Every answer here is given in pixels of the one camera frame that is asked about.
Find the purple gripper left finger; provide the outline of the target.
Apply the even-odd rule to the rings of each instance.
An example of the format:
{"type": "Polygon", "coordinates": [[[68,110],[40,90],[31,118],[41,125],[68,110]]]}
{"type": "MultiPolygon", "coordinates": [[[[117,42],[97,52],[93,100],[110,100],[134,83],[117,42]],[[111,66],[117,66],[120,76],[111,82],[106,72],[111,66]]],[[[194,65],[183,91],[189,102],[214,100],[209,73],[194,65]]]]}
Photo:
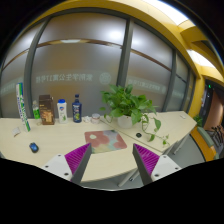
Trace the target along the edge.
{"type": "Polygon", "coordinates": [[[43,166],[43,169],[72,183],[79,184],[91,154],[91,144],[87,143],[66,155],[57,154],[43,166]]]}

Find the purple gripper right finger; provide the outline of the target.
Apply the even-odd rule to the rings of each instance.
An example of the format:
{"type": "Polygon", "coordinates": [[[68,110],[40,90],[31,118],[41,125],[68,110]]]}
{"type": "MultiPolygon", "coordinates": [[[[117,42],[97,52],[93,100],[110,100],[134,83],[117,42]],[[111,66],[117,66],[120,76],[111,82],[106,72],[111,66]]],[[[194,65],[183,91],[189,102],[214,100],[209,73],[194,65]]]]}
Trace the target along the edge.
{"type": "Polygon", "coordinates": [[[133,144],[133,156],[143,185],[148,185],[181,170],[181,167],[168,155],[158,156],[154,152],[136,143],[133,144]]]}

